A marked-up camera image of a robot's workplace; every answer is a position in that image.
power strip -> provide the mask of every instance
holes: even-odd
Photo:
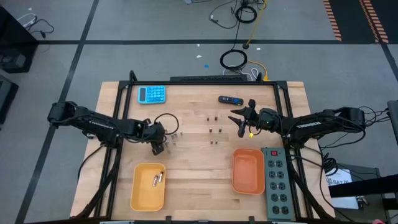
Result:
[[[283,148],[261,148],[266,173],[267,218],[293,220],[294,210],[290,191],[287,161]]]

blue calculator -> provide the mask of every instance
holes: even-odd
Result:
[[[153,104],[166,102],[166,87],[142,86],[138,89],[138,103]]]

black metal frame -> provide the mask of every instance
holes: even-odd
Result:
[[[284,94],[284,100],[285,100],[285,105],[286,105],[286,110],[287,110],[287,116],[293,117],[293,111],[292,111],[292,106],[290,104],[290,97],[289,97],[289,91],[287,88],[287,82],[286,81],[271,81],[271,82],[264,82],[261,80],[260,76],[255,82],[236,82],[236,81],[192,81],[192,82],[171,82],[171,81],[137,81],[137,78],[134,74],[134,72],[130,72],[130,79],[128,81],[119,81],[118,85],[118,93],[116,95],[116,102],[114,106],[114,112],[113,112],[113,117],[117,118],[119,114],[119,109],[121,105],[121,98],[122,98],[122,93],[125,89],[127,89],[127,95],[126,99],[124,102],[124,109],[123,109],[123,118],[127,118],[127,114],[129,111],[129,105],[130,105],[130,100],[131,100],[131,93],[132,93],[132,87],[134,85],[252,85],[252,86],[272,86],[274,88],[274,94],[275,94],[275,102],[276,102],[276,107],[277,107],[277,112],[280,114],[283,114],[282,111],[282,102],[280,100],[280,94],[279,90],[282,89],[283,94]],[[114,202],[114,196],[116,193],[116,183],[118,179],[118,172],[119,172],[119,165],[120,165],[120,160],[121,160],[121,153],[123,149],[123,140],[120,139],[120,146],[116,148],[116,156],[114,160],[113,167],[111,171],[109,171],[109,164],[111,162],[111,154],[112,154],[112,149],[107,148],[105,158],[104,158],[104,164],[103,164],[103,170],[101,173],[101,180],[100,180],[100,185],[97,193],[94,195],[93,199],[91,201],[97,201],[89,210],[86,211],[86,214],[84,216],[80,217],[71,217],[69,220],[58,220],[58,221],[51,221],[51,222],[40,222],[40,223],[99,223],[99,222],[104,222],[104,221],[111,221],[112,217],[112,210],[113,210],[113,202]],[[286,153],[290,153],[290,149],[285,149]],[[300,151],[295,150],[295,153],[300,156]],[[298,174],[305,183],[307,184],[307,181],[305,180],[305,174],[304,174],[304,168],[301,160],[296,160],[297,162],[297,167],[298,167]],[[313,218],[313,213],[312,213],[312,208],[306,198],[305,200],[305,209],[307,212],[307,217],[301,217],[301,212],[300,212],[300,205],[299,205],[299,200],[297,196],[297,189],[296,189],[296,184],[293,180],[293,178],[289,178],[290,180],[290,186],[291,186],[291,191],[292,191],[292,203],[294,207],[294,212],[295,212],[295,219],[296,222],[305,222],[305,223],[339,223],[339,224],[344,224],[344,223],[352,223],[352,222],[343,222],[343,221],[338,221],[338,220],[321,220],[321,219],[314,219]],[[102,194],[105,191],[105,189],[108,188],[108,185],[111,184],[110,186],[110,191],[109,191],[109,199],[108,199],[108,204],[106,207],[106,214],[105,216],[101,216],[101,209],[102,208]],[[88,215],[94,210],[94,217],[88,218]],[[165,217],[164,221],[141,221],[141,220],[135,220],[134,223],[161,223],[161,224],[168,224],[168,223],[195,223],[198,221],[172,221],[171,216]],[[210,221],[208,220],[206,223],[272,223],[272,222],[256,222],[254,220],[254,217],[248,217],[247,221]]]
[[[171,82],[171,81],[138,81],[134,72],[130,72],[130,79],[129,81],[120,81],[119,86],[118,86],[118,93],[116,95],[116,102],[114,106],[114,111],[113,111],[113,117],[117,118],[119,114],[119,109],[121,105],[121,96],[124,91],[124,89],[127,88],[127,95],[126,95],[126,100],[124,102],[124,110],[123,110],[123,118],[127,118],[127,114],[129,111],[129,105],[130,105],[130,99],[131,99],[131,92],[132,92],[132,87],[134,85],[263,85],[263,86],[272,86],[274,88],[274,94],[275,94],[275,102],[277,106],[277,112],[280,114],[283,114],[282,111],[282,103],[280,101],[280,94],[279,94],[279,89],[282,89],[283,94],[284,94],[284,99],[285,99],[285,105],[286,105],[286,110],[287,110],[287,116],[293,117],[293,111],[292,111],[292,106],[290,104],[290,97],[289,97],[289,92],[287,89],[287,82],[286,81],[274,81],[274,82],[264,82],[259,78],[256,80],[256,82],[236,82],[236,81],[193,81],[193,82]],[[107,148],[106,153],[105,153],[105,158],[104,158],[104,164],[103,164],[103,170],[101,173],[101,179],[99,183],[99,190],[98,191],[104,191],[109,184],[109,181],[106,181],[106,179],[112,175],[112,181],[111,181],[111,186],[110,186],[110,191],[109,191],[109,199],[108,199],[108,205],[106,207],[106,215],[104,218],[107,218],[110,220],[112,216],[112,209],[113,209],[113,202],[114,202],[114,195],[116,193],[116,182],[118,179],[118,171],[119,171],[119,164],[120,164],[120,158],[121,158],[121,153],[123,149],[123,141],[121,141],[120,146],[116,148],[116,156],[115,156],[115,161],[114,161],[114,166],[116,166],[115,173],[108,174],[109,170],[109,164],[111,162],[111,154],[112,154],[112,149]],[[305,174],[304,174],[304,168],[301,160],[297,160],[297,165],[298,165],[298,173],[301,176],[301,179],[304,183],[307,183],[305,180]],[[296,189],[296,184],[293,179],[290,179],[290,185],[292,189],[292,197],[293,197],[293,206],[294,206],[294,211],[295,211],[295,217],[298,220],[301,218],[301,213],[300,213],[300,206],[299,206],[299,200],[297,197],[297,189]],[[94,217],[101,217],[101,209],[102,209],[102,197],[98,198],[98,202],[95,205],[95,210],[94,210]],[[309,218],[313,218],[312,214],[312,208],[310,204],[308,203],[307,199],[305,199],[305,208],[307,211],[307,216]],[[87,215],[91,213],[91,210],[86,211]],[[84,217],[76,217],[76,221],[84,218]]]

orange warning tape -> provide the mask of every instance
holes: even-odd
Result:
[[[386,32],[383,29],[383,26],[382,26],[377,14],[376,14],[376,11],[374,10],[374,8],[372,6],[372,3],[370,2],[370,0],[363,0],[363,2],[365,3],[366,9],[368,10],[368,12],[369,12],[369,14],[371,16],[371,19],[372,19],[372,21],[374,23],[374,26],[376,26],[377,32],[379,33],[379,35],[381,37],[381,40],[384,43],[388,43],[388,36],[387,36]],[[364,11],[366,17],[369,18],[368,13],[366,12],[364,7],[363,7],[363,11]],[[371,26],[372,31],[374,31],[374,28],[373,28],[372,24],[369,23],[369,25]]]
[[[338,41],[341,41],[341,34],[340,30],[338,28],[335,15],[333,14],[333,11],[331,10],[329,0],[323,0],[323,4],[325,5],[326,13],[328,14],[328,18],[331,24],[331,29],[333,30],[333,33],[335,34],[335,38]]]
[[[366,11],[366,9],[368,9],[368,7],[372,7],[372,4],[371,4],[370,0],[359,0],[359,3],[361,4],[362,10],[365,13],[365,16],[366,16],[366,19],[368,20],[370,28],[372,29],[372,33],[373,33],[373,36],[374,36],[374,41],[375,42],[379,42],[379,37],[377,36],[376,30],[373,27],[371,18],[368,15],[368,12]],[[371,13],[371,16],[377,17],[376,13]]]

orange bin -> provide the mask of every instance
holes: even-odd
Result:
[[[264,156],[260,150],[235,150],[232,173],[232,188],[236,192],[242,194],[264,192]]]
[[[162,181],[153,187],[155,175],[163,172]],[[142,163],[134,169],[130,206],[138,212],[156,212],[163,207],[166,168],[159,163]]]

